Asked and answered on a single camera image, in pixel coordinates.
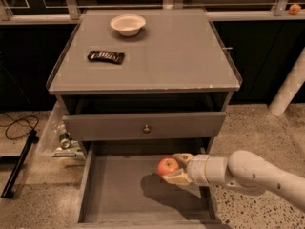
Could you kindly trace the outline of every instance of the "black cabinet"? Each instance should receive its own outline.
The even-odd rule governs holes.
[[[270,103],[305,47],[305,21],[214,22],[243,84],[231,103]],[[304,88],[294,102],[305,102]]]
[[[0,27],[0,111],[51,110],[46,82],[74,25]]]

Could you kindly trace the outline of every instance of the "speckled floor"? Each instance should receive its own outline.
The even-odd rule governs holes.
[[[276,166],[305,177],[305,105],[293,104],[281,117],[275,117],[266,105],[229,106],[227,118],[214,140],[211,154],[228,156],[239,149],[263,156]],[[42,135],[50,112],[8,113],[14,119],[36,115],[36,128]],[[0,125],[11,123],[0,114]],[[19,135],[25,127],[16,127],[11,135]],[[11,141],[0,127],[0,156],[18,154],[26,139]],[[46,150],[33,145],[24,168],[16,181],[12,200],[0,198],[0,228],[65,228],[75,222],[77,195],[84,161],[51,158]],[[2,192],[11,167],[0,167]],[[266,192],[252,197],[213,187],[218,216],[231,228],[305,228],[305,213],[282,198]]]

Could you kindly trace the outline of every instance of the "white pole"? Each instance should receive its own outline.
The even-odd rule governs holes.
[[[269,110],[273,115],[282,115],[305,81],[305,48],[296,60],[283,85],[278,90]]]

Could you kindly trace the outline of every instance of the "red apple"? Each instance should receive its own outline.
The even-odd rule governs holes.
[[[158,163],[158,174],[164,175],[179,170],[179,164],[173,157],[164,157]]]
[[[298,4],[292,4],[289,7],[288,13],[290,15],[297,15],[300,12],[300,10],[301,10],[301,7]]]

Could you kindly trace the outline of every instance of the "closed drawer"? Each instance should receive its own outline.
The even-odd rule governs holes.
[[[224,112],[166,114],[81,114],[63,120],[81,141],[217,136]]]

